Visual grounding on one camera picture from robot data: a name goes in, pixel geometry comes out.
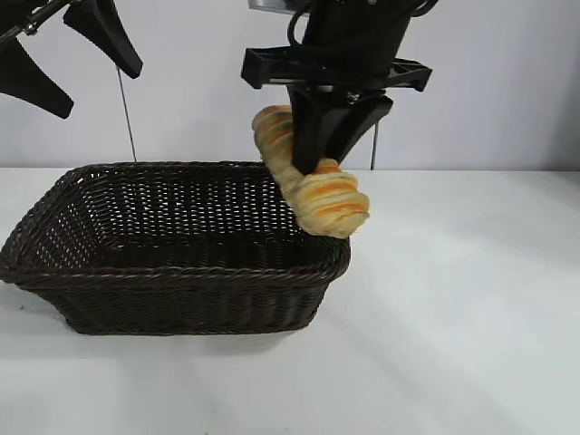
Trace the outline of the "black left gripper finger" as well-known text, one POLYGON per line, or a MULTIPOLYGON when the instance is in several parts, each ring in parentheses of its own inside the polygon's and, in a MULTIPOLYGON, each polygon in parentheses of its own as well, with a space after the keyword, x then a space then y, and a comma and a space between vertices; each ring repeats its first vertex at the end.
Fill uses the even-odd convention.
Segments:
POLYGON ((65 12, 63 21, 96 45, 131 79, 140 76, 143 62, 112 0, 75 1, 65 12))
POLYGON ((69 95, 38 67, 16 39, 1 46, 1 93, 62 119, 68 118, 73 108, 69 95))

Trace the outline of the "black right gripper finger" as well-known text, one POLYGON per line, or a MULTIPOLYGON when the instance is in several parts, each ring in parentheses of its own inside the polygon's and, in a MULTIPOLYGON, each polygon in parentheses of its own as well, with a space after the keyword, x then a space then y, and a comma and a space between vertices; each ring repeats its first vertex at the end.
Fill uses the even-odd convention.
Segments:
POLYGON ((332 114, 334 96, 316 86, 291 85, 287 87, 291 102, 294 147, 293 166, 302 174, 312 173, 324 155, 328 133, 325 123, 332 114))
POLYGON ((331 127, 324 156, 342 162, 360 138, 389 114, 392 106, 392 99, 386 95, 372 96, 351 104, 331 127))

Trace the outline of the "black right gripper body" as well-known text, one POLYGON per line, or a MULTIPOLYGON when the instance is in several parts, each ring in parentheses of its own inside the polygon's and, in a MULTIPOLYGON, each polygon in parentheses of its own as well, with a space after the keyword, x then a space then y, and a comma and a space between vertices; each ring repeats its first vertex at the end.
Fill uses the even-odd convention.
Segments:
POLYGON ((311 83, 354 90, 425 89, 431 69, 397 56, 414 18, 431 1, 251 1, 289 14, 287 44, 246 49, 242 78, 253 88, 311 83))

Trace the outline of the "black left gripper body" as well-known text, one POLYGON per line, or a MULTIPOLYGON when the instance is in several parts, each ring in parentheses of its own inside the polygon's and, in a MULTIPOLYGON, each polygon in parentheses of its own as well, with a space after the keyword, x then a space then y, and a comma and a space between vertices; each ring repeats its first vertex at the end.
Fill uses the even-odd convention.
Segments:
POLYGON ((35 34, 49 18, 63 9, 63 1, 1 0, 1 43, 14 40, 19 34, 35 34))

